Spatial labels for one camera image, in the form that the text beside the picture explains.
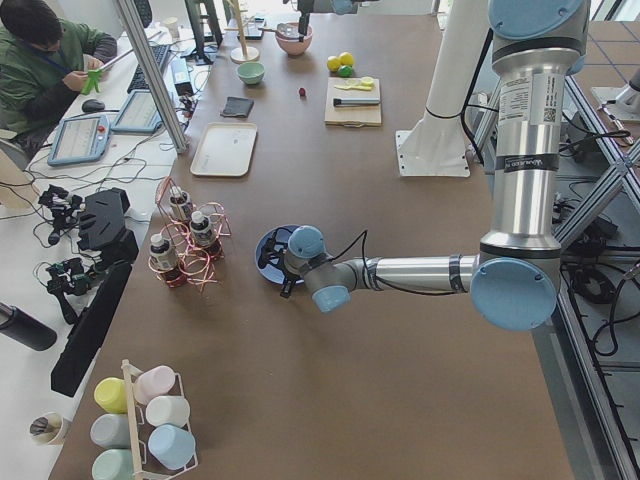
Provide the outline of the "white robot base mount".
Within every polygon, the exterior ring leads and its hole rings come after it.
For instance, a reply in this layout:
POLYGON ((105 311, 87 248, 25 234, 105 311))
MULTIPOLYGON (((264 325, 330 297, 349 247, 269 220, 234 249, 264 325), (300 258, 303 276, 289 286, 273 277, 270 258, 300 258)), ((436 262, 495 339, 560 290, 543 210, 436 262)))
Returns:
POLYGON ((453 3, 424 115, 413 129, 396 132, 397 161, 402 176, 467 178, 470 175, 461 120, 489 32, 486 1, 453 3))

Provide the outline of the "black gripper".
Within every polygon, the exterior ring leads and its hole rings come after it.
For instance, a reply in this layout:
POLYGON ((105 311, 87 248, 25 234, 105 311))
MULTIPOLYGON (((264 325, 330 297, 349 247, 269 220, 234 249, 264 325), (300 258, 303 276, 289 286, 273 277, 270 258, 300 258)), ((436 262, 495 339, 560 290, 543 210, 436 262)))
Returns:
POLYGON ((277 235, 265 235, 258 244, 258 271, 268 281, 280 286, 279 295, 289 298, 303 282, 299 274, 285 265, 287 243, 277 235))

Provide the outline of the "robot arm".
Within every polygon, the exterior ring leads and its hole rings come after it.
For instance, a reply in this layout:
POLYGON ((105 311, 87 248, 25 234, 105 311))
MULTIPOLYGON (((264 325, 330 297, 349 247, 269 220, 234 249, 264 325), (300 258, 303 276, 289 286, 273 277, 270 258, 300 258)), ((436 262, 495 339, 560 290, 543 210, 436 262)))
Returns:
POLYGON ((279 271, 281 293, 302 282, 322 312, 347 303, 357 289, 422 295, 469 293, 492 324, 524 331, 556 306, 561 247, 551 211, 564 83, 586 52, 585 1, 492 1, 483 27, 493 36, 500 78, 493 218, 475 256, 366 258, 339 261, 322 233, 300 226, 287 239, 264 237, 259 268, 279 271))

